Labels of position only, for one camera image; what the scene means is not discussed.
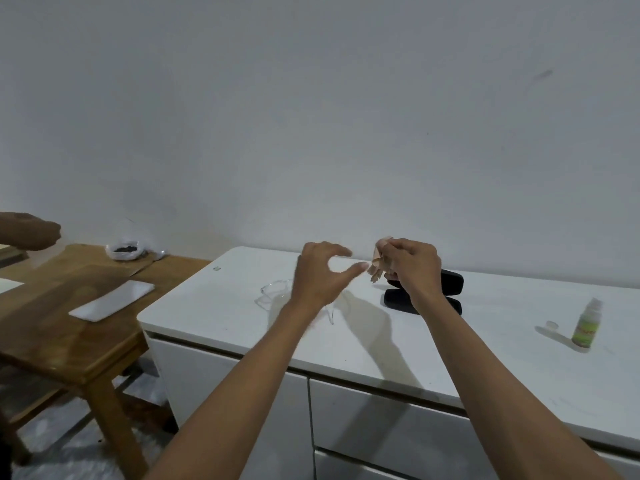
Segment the clear bag with dark contents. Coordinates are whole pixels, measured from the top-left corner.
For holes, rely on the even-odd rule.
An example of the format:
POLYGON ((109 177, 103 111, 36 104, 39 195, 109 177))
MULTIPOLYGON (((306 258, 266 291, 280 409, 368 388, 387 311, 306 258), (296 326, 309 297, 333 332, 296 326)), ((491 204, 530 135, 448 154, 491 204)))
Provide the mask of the clear bag with dark contents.
POLYGON ((104 250, 110 259, 117 262, 132 262, 146 257, 156 261, 170 255, 162 244, 163 241, 149 226, 124 217, 117 223, 104 250))

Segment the person's left forearm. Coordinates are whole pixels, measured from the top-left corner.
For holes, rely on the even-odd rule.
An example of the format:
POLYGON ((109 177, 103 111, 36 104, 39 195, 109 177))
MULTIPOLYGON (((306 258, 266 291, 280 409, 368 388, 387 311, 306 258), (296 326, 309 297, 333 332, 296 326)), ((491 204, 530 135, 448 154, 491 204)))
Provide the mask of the person's left forearm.
POLYGON ((324 305, 291 298, 143 480, 239 480, 300 339, 324 305))

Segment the person's right forearm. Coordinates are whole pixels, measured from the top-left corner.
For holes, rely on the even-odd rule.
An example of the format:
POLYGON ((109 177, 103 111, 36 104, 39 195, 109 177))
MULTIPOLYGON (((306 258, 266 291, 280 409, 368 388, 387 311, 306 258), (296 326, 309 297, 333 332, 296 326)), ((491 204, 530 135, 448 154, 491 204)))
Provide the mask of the person's right forearm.
POLYGON ((492 353, 443 295, 411 290, 500 480, 622 480, 492 353))

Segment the beige cleaning cloth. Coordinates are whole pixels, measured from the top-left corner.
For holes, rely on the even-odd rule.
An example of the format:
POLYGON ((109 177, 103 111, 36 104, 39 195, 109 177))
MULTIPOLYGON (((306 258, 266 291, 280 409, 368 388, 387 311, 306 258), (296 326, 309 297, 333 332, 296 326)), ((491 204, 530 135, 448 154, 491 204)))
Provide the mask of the beige cleaning cloth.
POLYGON ((389 235, 379 239, 375 244, 371 265, 367 270, 372 283, 377 283, 382 277, 387 277, 394 281, 397 279, 395 272, 392 270, 391 261, 382 254, 382 248, 391 240, 393 240, 393 236, 389 235))

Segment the wooden table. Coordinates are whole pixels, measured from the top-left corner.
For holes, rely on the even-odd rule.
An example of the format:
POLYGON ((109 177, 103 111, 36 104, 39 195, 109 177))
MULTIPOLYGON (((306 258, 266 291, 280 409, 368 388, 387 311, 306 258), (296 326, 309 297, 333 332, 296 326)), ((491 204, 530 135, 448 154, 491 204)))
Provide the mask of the wooden table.
POLYGON ((153 264, 146 259, 117 263, 99 246, 70 244, 36 269, 29 269, 28 261, 0 269, 0 278, 20 282, 0 294, 0 363, 60 385, 17 422, 6 425, 24 425, 69 392, 89 405, 124 478, 141 480, 148 464, 127 413, 142 408, 167 419, 170 411, 124 395, 113 380, 148 351, 137 315, 209 263, 180 256, 153 264), (135 277, 153 284, 151 293, 100 322, 69 315, 76 307, 115 290, 140 267, 143 270, 135 277))

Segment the black glasses case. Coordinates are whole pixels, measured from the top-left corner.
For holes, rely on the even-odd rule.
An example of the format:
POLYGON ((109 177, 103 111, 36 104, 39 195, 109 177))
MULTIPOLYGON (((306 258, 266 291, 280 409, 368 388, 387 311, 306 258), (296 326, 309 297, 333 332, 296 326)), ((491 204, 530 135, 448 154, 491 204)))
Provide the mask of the black glasses case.
MULTIPOLYGON (((443 269, 440 274, 442 293, 446 297, 449 304, 455 309, 455 311, 462 315, 463 309, 459 300, 453 298, 459 296, 462 293, 464 278, 462 275, 453 271, 443 269)), ((392 286, 385 291, 382 302, 384 306, 396 310, 398 312, 404 312, 413 315, 419 315, 419 312, 412 305, 409 293, 404 289, 404 286, 398 280, 387 280, 388 284, 392 286)))

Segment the white cabinet with drawers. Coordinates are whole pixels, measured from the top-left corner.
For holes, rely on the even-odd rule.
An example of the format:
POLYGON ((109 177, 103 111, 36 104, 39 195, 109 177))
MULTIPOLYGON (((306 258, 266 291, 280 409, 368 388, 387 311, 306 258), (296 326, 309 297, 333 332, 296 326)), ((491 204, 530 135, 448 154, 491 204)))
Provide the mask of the white cabinet with drawers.
MULTIPOLYGON (((140 312, 179 426, 268 330, 255 300, 296 261, 233 248, 140 312)), ((478 336, 621 476, 640 480, 640 290, 463 275, 462 316, 478 336), (571 338, 592 298, 602 322, 582 349, 571 338)), ((306 332, 242 480, 497 480, 425 323, 384 306, 389 288, 361 275, 335 302, 334 325, 306 332)))

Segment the person's left hand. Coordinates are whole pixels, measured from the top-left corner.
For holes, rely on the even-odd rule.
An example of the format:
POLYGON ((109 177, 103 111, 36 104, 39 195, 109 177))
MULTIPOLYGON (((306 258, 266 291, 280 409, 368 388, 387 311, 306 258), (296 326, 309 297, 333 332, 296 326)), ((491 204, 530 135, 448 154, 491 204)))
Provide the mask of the person's left hand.
POLYGON ((333 257, 350 257, 352 251, 331 242, 308 242, 299 255, 294 272, 291 302, 301 306, 315 317, 324 306, 339 296, 327 293, 329 261, 333 257))

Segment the person's right hand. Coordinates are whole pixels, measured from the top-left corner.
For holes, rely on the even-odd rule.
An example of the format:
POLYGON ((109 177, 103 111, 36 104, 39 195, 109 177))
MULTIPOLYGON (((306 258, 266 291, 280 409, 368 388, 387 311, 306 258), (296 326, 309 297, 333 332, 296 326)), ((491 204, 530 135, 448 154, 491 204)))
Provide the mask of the person's right hand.
POLYGON ((403 286, 412 305, 424 317, 447 303, 442 293, 441 270, 442 262, 436 248, 417 241, 417 249, 412 256, 412 284, 403 286))

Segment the white rectangular tray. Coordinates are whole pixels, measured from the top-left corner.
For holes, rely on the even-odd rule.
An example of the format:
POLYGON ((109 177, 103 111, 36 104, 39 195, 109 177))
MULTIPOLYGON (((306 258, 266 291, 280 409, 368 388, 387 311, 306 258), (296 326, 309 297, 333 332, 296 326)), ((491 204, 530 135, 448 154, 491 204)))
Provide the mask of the white rectangular tray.
POLYGON ((68 315, 85 322, 100 322, 148 295, 155 288, 152 283, 128 280, 106 295, 69 311, 68 315))

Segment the small white spray bottle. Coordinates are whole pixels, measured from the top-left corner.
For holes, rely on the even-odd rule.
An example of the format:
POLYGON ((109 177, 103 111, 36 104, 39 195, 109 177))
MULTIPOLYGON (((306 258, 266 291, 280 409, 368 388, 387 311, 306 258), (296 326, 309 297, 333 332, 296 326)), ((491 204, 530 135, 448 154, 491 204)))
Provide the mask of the small white spray bottle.
POLYGON ((588 302, 572 334, 571 341, 575 346, 582 349, 590 349, 592 347, 596 332, 602 322, 603 306, 603 302, 597 298, 592 298, 588 302))

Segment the clear frame glasses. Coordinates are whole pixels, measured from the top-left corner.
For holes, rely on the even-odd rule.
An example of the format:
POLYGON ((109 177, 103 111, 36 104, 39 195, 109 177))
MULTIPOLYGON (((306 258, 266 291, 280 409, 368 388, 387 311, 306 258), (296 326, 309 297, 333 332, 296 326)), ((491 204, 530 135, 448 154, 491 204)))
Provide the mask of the clear frame glasses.
MULTIPOLYGON (((260 297, 256 298, 255 304, 263 309, 267 317, 267 329, 270 329, 276 322, 281 309, 287 304, 291 297, 293 279, 277 280, 269 283, 260 289, 260 297)), ((316 317, 309 324, 308 329, 317 328, 322 324, 334 325, 334 303, 324 306, 316 317)))

